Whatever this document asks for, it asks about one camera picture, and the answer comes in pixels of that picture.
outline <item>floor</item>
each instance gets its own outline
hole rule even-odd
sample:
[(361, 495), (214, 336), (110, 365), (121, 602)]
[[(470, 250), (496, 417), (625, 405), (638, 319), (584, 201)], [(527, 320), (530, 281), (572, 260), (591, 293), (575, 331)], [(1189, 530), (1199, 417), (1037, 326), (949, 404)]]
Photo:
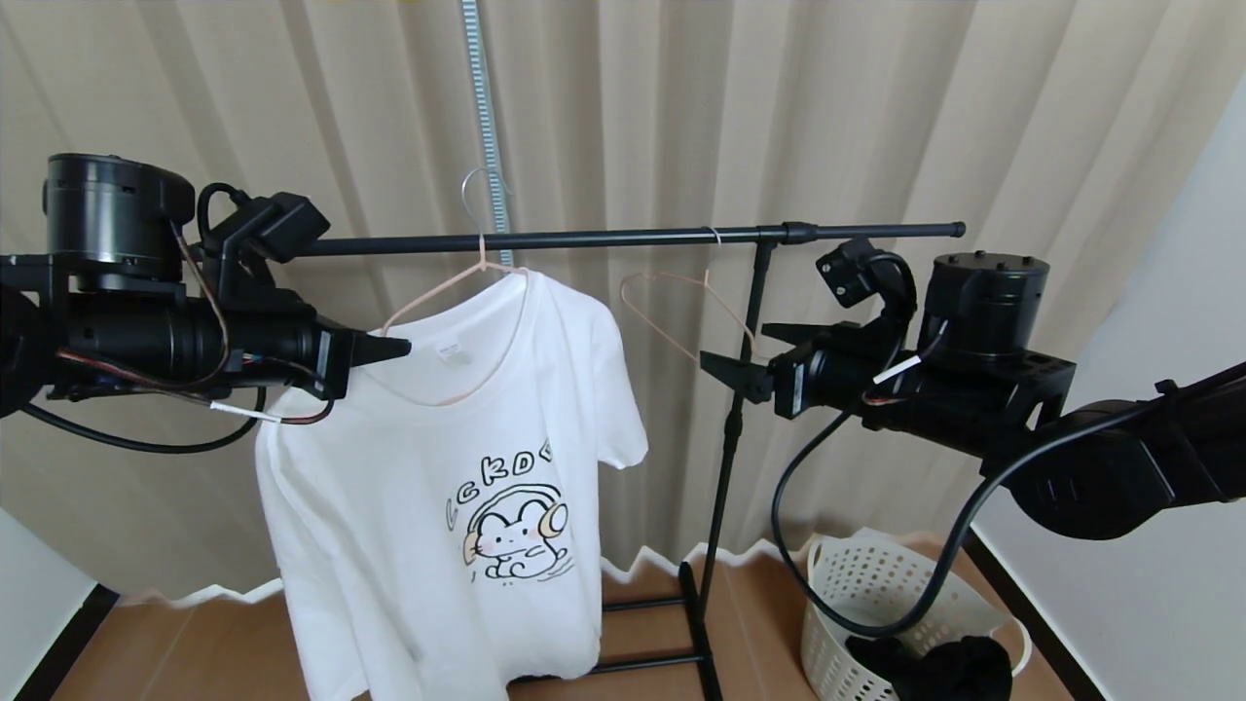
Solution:
[[(937, 553), (934, 545), (913, 548), (932, 557)], [(1002, 608), (968, 558), (962, 555), (962, 560), (957, 574)], [(650, 564), (639, 565), (628, 585), (609, 579), (604, 584), (607, 601), (670, 595), (678, 595), (674, 578)], [(716, 570), (706, 625), (726, 700), (816, 701), (800, 666), (804, 605), (795, 583), (774, 558), (759, 555), (740, 567)], [(1003, 634), (999, 640), (1011, 651), (1017, 649), (1015, 640)], [(606, 616), (604, 660), (678, 654), (690, 645), (678, 608)], [(511, 686), (515, 701), (699, 695), (692, 665)], [(155, 605), (115, 609), (55, 696), (56, 701), (217, 699), (307, 699), (283, 598), (249, 606), (212, 601), (182, 610)], [(1015, 681), (1013, 699), (1072, 697), (1035, 652)]]

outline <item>laundry basket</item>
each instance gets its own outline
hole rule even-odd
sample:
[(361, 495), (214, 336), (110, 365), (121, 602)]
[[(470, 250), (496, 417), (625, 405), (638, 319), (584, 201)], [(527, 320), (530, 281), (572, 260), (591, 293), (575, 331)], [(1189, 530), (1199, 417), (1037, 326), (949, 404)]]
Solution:
[[(875, 538), (820, 538), (809, 550), (809, 584), (832, 609), (865, 625), (885, 625), (908, 611), (934, 563), (890, 540)], [(988, 604), (961, 578), (949, 574), (926, 618), (897, 635), (908, 650), (931, 649), (967, 635), (991, 635), (1013, 623), (1020, 629), (1022, 654), (1017, 676), (1033, 650), (1020, 621)], [(896, 701), (891, 684), (865, 669), (844, 646), (851, 636), (810, 601), (800, 642), (809, 684), (822, 701)]]

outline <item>white t-shirt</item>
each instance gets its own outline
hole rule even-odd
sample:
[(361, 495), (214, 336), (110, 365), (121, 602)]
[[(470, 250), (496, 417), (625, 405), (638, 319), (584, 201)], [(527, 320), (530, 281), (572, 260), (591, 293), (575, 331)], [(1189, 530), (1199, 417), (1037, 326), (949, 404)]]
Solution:
[[(530, 270), (390, 335), (411, 355), (257, 442), (312, 699), (506, 699), (518, 676), (588, 672), (597, 463), (648, 451), (609, 310)], [(288, 392), (273, 412), (320, 407)]]

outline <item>empty hanger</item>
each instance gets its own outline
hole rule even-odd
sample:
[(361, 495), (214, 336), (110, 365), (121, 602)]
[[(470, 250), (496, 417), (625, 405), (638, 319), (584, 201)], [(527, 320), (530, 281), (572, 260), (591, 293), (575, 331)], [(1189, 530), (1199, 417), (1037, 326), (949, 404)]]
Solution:
[[(718, 233), (718, 229), (714, 228), (714, 227), (711, 227), (711, 225), (705, 227), (705, 228), (708, 228), (711, 232), (714, 232), (714, 238), (718, 239), (718, 247), (714, 249), (715, 253), (716, 253), (719, 249), (723, 248), (723, 235), (720, 233)], [(692, 352), (692, 350), (684, 347), (678, 340), (675, 340), (674, 337), (672, 337), (670, 334), (668, 334), (667, 331), (662, 330), (662, 327), (659, 327), (658, 324), (653, 322), (653, 319), (650, 319), (649, 316), (647, 316), (640, 309), (638, 309), (635, 306), (635, 304), (633, 304), (627, 298), (627, 285), (628, 285), (629, 281), (632, 281), (633, 279), (635, 279), (638, 276), (643, 276), (643, 278), (647, 278), (647, 279), (650, 279), (650, 280), (653, 278), (664, 276), (664, 278), (675, 279), (675, 280), (679, 280), (679, 281), (687, 281), (687, 283), (695, 284), (698, 286), (704, 288), (705, 291), (709, 291), (710, 296), (713, 296), (719, 303), (719, 305), (721, 305), (724, 309), (726, 309), (728, 314), (731, 314), (731, 318), (735, 319), (735, 322), (740, 324), (740, 327), (744, 329), (744, 334), (749, 337), (749, 352), (756, 355), (758, 336), (754, 335), (751, 330), (749, 330), (749, 326), (748, 326), (748, 324), (744, 322), (744, 319), (741, 319), (739, 314), (736, 314), (734, 310), (731, 310), (731, 306), (721, 296), (719, 296), (718, 291), (714, 290), (714, 288), (709, 284), (709, 266), (710, 266), (710, 263), (713, 263), (713, 261), (714, 261), (714, 255), (710, 255), (710, 259), (705, 261), (705, 274), (701, 276), (701, 279), (693, 279), (690, 276), (684, 276), (684, 275), (678, 275), (675, 273), (665, 273), (665, 271), (663, 271), (663, 273), (653, 273), (653, 274), (649, 274), (649, 273), (633, 273), (633, 274), (629, 274), (625, 278), (623, 278), (623, 281), (619, 283), (619, 298), (623, 299), (623, 303), (627, 304), (627, 308), (632, 309), (633, 311), (635, 311), (635, 315), (640, 316), (640, 319), (644, 320), (644, 322), (649, 324), (649, 326), (653, 327), (653, 330), (658, 331), (658, 335), (660, 335), (662, 337), (665, 337), (668, 341), (670, 341), (672, 345), (674, 345), (675, 347), (678, 347), (680, 350), (680, 352), (684, 356), (688, 356), (694, 364), (699, 364), (700, 360), (697, 357), (695, 354)], [(761, 356), (758, 356), (758, 359), (759, 360), (769, 361), (769, 359), (764, 359)]]
[[(480, 220), (476, 218), (476, 214), (471, 210), (471, 205), (467, 204), (467, 183), (471, 182), (471, 178), (472, 178), (473, 174), (476, 174), (476, 173), (478, 173), (481, 171), (487, 171), (487, 169), (490, 169), (490, 168), (487, 168), (485, 166), (481, 166), (481, 167), (477, 167), (477, 168), (472, 168), (472, 171), (467, 173), (467, 177), (464, 178), (462, 184), (459, 186), (459, 197), (460, 197), (460, 199), (462, 199), (464, 210), (467, 212), (467, 217), (472, 220), (473, 224), (476, 224), (476, 237), (480, 239), (480, 259), (476, 260), (476, 263), (472, 266), (470, 266), (466, 270), (464, 270), (464, 271), (461, 271), (461, 273), (451, 276), (446, 281), (442, 281), (441, 284), (439, 284), (439, 285), (434, 286), (432, 289), (425, 291), (424, 294), (416, 296), (415, 299), (412, 299), (411, 301), (409, 301), (405, 306), (402, 306), (397, 311), (394, 311), (394, 315), (390, 316), (389, 319), (386, 319), (384, 324), (381, 324), (381, 335), (388, 335), (390, 326), (394, 325), (394, 321), (396, 321), (397, 319), (400, 319), (404, 314), (406, 314), (411, 309), (415, 309), (420, 304), (424, 304), (429, 299), (432, 299), (437, 294), (441, 294), (446, 289), (450, 289), (456, 283), (462, 281), (464, 279), (471, 276), (472, 273), (480, 273), (480, 271), (485, 271), (485, 270), (501, 270), (503, 273), (522, 273), (522, 274), (527, 274), (528, 270), (526, 268), (512, 268), (511, 265), (503, 265), (503, 264), (500, 264), (500, 263), (495, 263), (495, 261), (490, 260), (485, 255), (485, 232), (483, 232), (483, 229), (481, 229)], [(502, 182), (502, 187), (506, 187), (506, 182), (505, 181)]]

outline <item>black metal rod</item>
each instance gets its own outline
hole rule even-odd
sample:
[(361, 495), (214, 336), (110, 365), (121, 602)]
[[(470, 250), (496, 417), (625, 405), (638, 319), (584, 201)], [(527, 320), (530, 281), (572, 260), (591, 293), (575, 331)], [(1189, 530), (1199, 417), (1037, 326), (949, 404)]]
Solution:
[(701, 680), (701, 696), (706, 701), (723, 701), (723, 689), (718, 684), (718, 670), (714, 669), (714, 650), (709, 645), (709, 633), (705, 630), (704, 611), (699, 611), (698, 604), (705, 601), (705, 590), (697, 595), (697, 576), (688, 563), (679, 563), (679, 589), (683, 590), (688, 604), (684, 614), (688, 615), (688, 634), (693, 639), (693, 650), (698, 655), (697, 674)]
[(625, 672), (628, 670), (647, 670), (649, 667), (664, 667), (667, 665), (684, 665), (697, 662), (700, 655), (665, 655), (663, 657), (643, 657), (640, 660), (623, 660), (621, 662), (604, 662), (597, 665), (588, 674), (603, 675), (607, 672)]
[[(761, 316), (761, 293), (766, 288), (766, 270), (770, 269), (770, 254), (774, 243), (759, 243), (753, 255), (753, 284), (749, 289), (749, 308), (744, 314), (744, 325), (756, 334), (758, 319)], [(748, 362), (751, 349), (748, 334), (740, 334), (740, 361)], [(697, 620), (705, 620), (705, 608), (709, 605), (709, 585), (714, 580), (714, 562), (718, 554), (718, 539), (723, 533), (723, 515), (726, 512), (726, 492), (731, 484), (731, 468), (735, 464), (735, 449), (744, 432), (744, 395), (731, 396), (731, 411), (723, 423), (723, 462), (718, 468), (718, 489), (714, 494), (714, 514), (709, 523), (709, 543), (705, 550), (705, 569), (701, 573), (700, 596), (697, 598)]]
[[(536, 248), (604, 248), (609, 245), (677, 245), (694, 243), (807, 243), (832, 238), (912, 238), (964, 235), (964, 223), (946, 224), (863, 224), (817, 225), (789, 222), (778, 225), (721, 227), (718, 235), (709, 227), (637, 228), (616, 230), (562, 230), (545, 233), (491, 233), (485, 237), (490, 250), (527, 250)], [(388, 238), (329, 238), (313, 242), (308, 255), (380, 255), (388, 253), (451, 253), (476, 250), (475, 235), (400, 235)]]
[(637, 609), (654, 609), (657, 606), (674, 606), (675, 604), (683, 604), (683, 596), (669, 596), (667, 599), (643, 599), (640, 601), (619, 601), (617, 604), (607, 604), (602, 606), (602, 611), (612, 614), (614, 611), (634, 611)]

